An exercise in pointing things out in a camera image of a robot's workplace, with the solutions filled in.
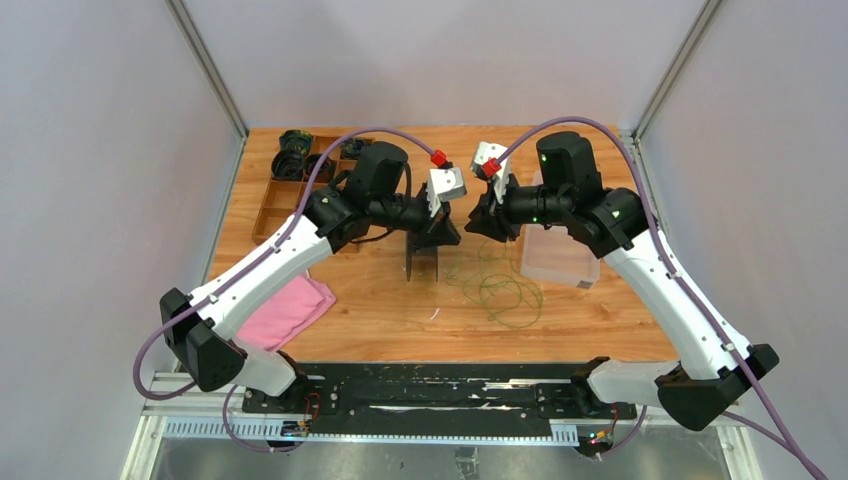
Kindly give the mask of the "black cable spool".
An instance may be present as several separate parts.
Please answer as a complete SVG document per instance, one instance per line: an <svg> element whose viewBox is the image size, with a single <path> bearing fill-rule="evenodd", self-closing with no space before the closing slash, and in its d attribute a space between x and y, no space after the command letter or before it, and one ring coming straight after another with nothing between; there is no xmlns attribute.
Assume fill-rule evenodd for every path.
<svg viewBox="0 0 848 480"><path fill-rule="evenodd" d="M414 273L433 273L435 279L439 276L439 253L437 246L420 246L417 237L407 232L405 234L405 266L406 280L412 281Z"/></svg>

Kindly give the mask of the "clear plastic box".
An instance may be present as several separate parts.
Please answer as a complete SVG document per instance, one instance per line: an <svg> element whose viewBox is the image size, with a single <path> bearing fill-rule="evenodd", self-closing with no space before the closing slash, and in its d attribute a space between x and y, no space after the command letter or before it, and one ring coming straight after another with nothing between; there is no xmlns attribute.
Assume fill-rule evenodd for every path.
<svg viewBox="0 0 848 480"><path fill-rule="evenodd" d="M600 262L564 226L523 226L519 273L534 281L591 289L600 279Z"/></svg>

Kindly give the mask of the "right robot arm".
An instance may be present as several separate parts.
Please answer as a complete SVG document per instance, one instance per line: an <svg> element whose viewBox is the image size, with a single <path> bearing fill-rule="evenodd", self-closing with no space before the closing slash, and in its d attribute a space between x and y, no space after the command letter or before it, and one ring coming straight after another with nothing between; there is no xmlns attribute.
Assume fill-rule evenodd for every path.
<svg viewBox="0 0 848 480"><path fill-rule="evenodd" d="M522 186L503 145L478 145L471 170L487 189L467 230L508 242L534 225L565 228L628 283L678 355L661 363L587 362L570 379L574 408L595 417L613 403L660 407L679 425L704 429L777 366L777 353L751 343L704 298L636 192L603 185L586 138L555 132L536 151L542 181Z"/></svg>

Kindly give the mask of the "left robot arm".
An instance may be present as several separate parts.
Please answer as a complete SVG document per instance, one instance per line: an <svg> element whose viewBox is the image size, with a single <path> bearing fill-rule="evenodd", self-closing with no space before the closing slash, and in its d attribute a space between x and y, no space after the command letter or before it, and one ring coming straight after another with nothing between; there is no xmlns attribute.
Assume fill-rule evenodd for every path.
<svg viewBox="0 0 848 480"><path fill-rule="evenodd" d="M267 394L283 413L306 400L306 375L279 350L236 335L267 300L313 265L365 238L372 226L403 231L413 248L456 246L450 201L466 193L461 171L435 151L436 167L417 194L397 190L409 171L407 153L383 141L366 146L354 167L319 189L264 243L214 280L160 299L165 342L203 392L240 385Z"/></svg>

